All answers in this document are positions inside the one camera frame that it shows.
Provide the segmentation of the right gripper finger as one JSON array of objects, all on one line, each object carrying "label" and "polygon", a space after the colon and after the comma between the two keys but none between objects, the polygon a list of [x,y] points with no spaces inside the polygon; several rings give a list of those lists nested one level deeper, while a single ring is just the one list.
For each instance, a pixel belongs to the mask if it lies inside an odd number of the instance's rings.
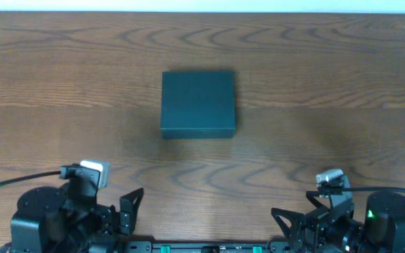
[{"label": "right gripper finger", "polygon": [[325,206],[323,203],[319,201],[319,199],[328,199],[329,195],[323,195],[318,191],[307,191],[305,193],[305,196],[308,199],[308,201],[310,201],[310,203],[312,203],[315,206],[315,208],[317,209],[324,208],[327,210],[330,209],[329,207]]},{"label": "right gripper finger", "polygon": [[305,220],[303,213],[286,209],[272,208],[271,215],[282,230],[284,237],[294,252],[305,252],[302,237],[302,225]]}]

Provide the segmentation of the black gift box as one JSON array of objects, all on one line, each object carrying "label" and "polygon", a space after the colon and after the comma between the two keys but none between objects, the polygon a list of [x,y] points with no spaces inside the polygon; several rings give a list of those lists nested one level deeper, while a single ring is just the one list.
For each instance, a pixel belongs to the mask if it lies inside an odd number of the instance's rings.
[{"label": "black gift box", "polygon": [[232,138],[236,132],[232,71],[162,73],[164,139]]}]

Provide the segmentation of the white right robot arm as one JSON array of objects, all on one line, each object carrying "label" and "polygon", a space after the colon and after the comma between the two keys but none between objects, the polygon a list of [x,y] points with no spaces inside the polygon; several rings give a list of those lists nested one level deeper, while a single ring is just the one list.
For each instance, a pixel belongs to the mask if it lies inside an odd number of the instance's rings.
[{"label": "white right robot arm", "polygon": [[271,210],[289,252],[405,252],[405,188],[365,187],[370,195],[360,222],[354,219],[356,188],[342,170],[317,175],[316,187],[306,193],[311,212]]}]

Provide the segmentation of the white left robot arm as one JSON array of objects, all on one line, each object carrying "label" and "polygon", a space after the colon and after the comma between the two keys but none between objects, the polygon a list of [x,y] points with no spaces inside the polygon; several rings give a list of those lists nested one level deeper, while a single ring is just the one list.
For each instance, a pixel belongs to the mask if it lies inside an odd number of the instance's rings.
[{"label": "white left robot arm", "polygon": [[122,237],[130,236],[144,190],[120,198],[119,207],[97,203],[106,179],[102,170],[71,164],[60,168],[66,182],[24,193],[11,219],[11,241],[0,253],[124,252]]}]

